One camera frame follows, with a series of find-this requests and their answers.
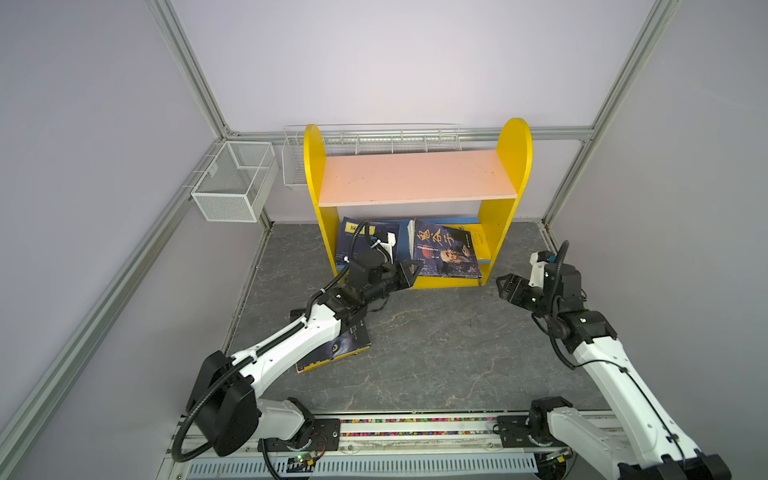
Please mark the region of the black book white characters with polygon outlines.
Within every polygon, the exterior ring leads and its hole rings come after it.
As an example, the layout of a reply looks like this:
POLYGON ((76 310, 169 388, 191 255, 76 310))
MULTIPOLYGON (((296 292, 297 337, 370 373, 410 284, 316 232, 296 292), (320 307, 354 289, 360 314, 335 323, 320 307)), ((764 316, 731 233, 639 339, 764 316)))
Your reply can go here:
POLYGON ((297 373, 304 373, 365 351, 370 346, 371 341, 367 326, 363 321, 359 321, 333 340, 304 356, 297 362, 295 369, 297 373))

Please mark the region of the yellow cartoon cover book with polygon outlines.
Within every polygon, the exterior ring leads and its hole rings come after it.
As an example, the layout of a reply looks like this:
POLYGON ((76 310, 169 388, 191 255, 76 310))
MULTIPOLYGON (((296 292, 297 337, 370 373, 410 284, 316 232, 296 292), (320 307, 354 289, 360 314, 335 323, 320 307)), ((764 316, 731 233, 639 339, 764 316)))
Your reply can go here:
POLYGON ((475 256, 479 263, 489 263, 492 259, 485 233, 480 224, 461 225, 461 229, 471 235, 475 256))

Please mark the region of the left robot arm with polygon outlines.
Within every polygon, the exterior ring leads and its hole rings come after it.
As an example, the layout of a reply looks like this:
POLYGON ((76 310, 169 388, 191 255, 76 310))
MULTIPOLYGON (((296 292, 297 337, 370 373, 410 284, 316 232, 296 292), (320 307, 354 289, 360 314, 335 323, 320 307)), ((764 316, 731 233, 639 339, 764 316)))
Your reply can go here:
POLYGON ((362 320, 371 303, 413 287, 423 266, 421 260, 394 263, 384 252, 363 252, 286 327, 234 354, 209 355, 173 438, 173 460, 188 462, 208 450, 227 456, 251 439, 277 439, 294 450, 310 445, 314 415, 295 398, 269 400, 265 391, 299 360, 362 320))

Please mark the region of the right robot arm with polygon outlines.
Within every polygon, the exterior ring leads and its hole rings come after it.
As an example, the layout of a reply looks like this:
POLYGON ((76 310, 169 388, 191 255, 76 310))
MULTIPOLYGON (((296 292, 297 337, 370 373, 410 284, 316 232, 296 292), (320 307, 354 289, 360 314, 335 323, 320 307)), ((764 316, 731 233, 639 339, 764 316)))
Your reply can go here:
POLYGON ((606 317, 587 307, 579 271, 547 259, 535 263, 531 274, 498 277, 500 298, 545 323, 556 356, 589 375, 628 441, 605 434, 561 396, 532 401, 530 439, 567 445, 606 479, 731 478, 725 461, 703 452, 663 408, 606 317))

